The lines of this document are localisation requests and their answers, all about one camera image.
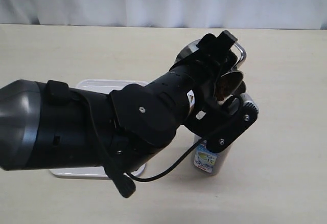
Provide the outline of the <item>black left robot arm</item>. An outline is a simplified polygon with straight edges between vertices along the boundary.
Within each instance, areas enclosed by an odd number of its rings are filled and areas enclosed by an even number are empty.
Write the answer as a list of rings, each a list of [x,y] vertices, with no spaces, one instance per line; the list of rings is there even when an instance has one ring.
[[[229,31],[186,45],[147,85],[98,93],[67,83],[16,80],[1,88],[1,168],[98,167],[129,198],[133,172],[175,138],[181,126],[220,154],[258,118],[240,66],[247,53]]]

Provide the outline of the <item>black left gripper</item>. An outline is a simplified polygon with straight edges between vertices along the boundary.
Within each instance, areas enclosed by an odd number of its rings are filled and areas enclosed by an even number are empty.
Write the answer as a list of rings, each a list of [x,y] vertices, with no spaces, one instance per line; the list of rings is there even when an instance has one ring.
[[[204,137],[219,128],[207,139],[210,152],[221,153],[229,147],[258,118],[259,108],[248,93],[236,96],[236,112],[229,115],[216,100],[218,79],[229,70],[229,51],[240,60],[240,51],[234,46],[238,39],[228,30],[219,35],[205,34],[187,44],[176,56],[172,71],[182,71],[193,83],[195,107],[184,125],[194,134]]]

